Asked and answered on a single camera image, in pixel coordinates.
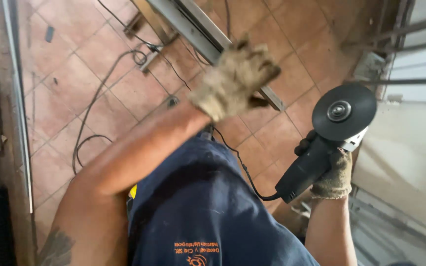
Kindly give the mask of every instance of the metal frame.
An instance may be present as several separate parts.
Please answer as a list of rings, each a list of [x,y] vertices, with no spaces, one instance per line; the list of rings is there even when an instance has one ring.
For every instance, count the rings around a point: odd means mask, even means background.
[[[228,37],[221,32],[193,0],[142,1],[151,4],[212,65],[216,64],[222,51],[231,44]],[[263,87],[259,90],[259,93],[275,110],[282,111],[284,109],[284,103],[271,88]]]

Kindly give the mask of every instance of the grinder disc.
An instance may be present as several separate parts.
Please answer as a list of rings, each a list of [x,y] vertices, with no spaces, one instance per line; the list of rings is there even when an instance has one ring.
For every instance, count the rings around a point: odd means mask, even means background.
[[[325,93],[315,105],[311,121],[318,135],[342,141],[365,129],[376,110],[374,93],[363,85],[350,83]]]

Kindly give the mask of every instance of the gloved hand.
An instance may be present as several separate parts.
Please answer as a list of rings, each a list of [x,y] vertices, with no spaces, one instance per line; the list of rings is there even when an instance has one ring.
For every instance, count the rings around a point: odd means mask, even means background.
[[[307,137],[295,147],[295,154],[304,154],[310,146],[310,142],[317,136],[315,130],[311,130]],[[341,148],[330,155],[331,170],[313,183],[311,194],[313,198],[339,199],[351,192],[351,169],[353,161],[351,153]]]
[[[249,109],[267,106],[253,94],[280,74],[280,67],[269,55],[267,46],[252,49],[244,37],[226,49],[218,64],[204,77],[188,99],[214,122]]]

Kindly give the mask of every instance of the hand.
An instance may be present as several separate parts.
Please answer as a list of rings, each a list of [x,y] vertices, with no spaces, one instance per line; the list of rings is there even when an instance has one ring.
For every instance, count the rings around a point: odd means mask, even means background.
[[[207,73],[202,85],[188,98],[214,122],[255,107],[267,106],[253,94],[280,74],[267,46],[252,49],[247,37],[232,44],[218,64]]]
[[[295,147],[295,154],[304,154],[310,142],[317,136],[315,130],[311,130],[307,137],[300,141]],[[351,153],[345,152],[341,148],[330,155],[331,170],[324,173],[322,177],[313,183],[311,193],[313,198],[339,199],[347,196],[351,192],[351,169],[353,161]]]

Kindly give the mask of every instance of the printed logo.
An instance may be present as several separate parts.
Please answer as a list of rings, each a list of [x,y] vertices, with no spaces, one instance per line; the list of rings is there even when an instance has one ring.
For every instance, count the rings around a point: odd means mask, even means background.
[[[188,265],[192,266],[205,266],[206,265],[206,258],[202,255],[195,255],[193,257],[188,257],[186,259],[188,261]]]

